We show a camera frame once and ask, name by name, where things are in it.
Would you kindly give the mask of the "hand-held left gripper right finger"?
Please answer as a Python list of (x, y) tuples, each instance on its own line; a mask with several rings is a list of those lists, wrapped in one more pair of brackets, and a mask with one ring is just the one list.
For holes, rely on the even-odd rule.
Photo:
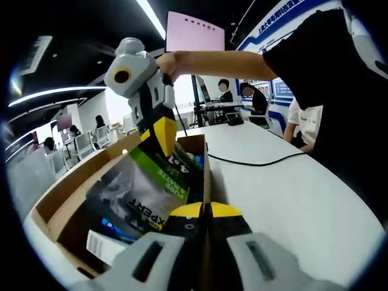
[(292, 252), (264, 233), (253, 232), (230, 205), (209, 204), (209, 240), (219, 290), (343, 290), (303, 272)]

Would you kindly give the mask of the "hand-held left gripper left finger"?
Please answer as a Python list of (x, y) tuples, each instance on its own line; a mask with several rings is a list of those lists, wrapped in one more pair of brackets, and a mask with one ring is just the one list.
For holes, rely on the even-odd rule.
[(198, 290), (206, 236), (203, 202), (175, 209), (160, 232), (124, 249), (111, 268), (72, 290)]

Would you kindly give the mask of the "person's right hand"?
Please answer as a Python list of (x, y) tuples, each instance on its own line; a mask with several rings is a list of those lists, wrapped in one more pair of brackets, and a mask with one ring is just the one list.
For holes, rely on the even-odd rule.
[(182, 52), (165, 53), (156, 59), (158, 67), (175, 82), (183, 73)]

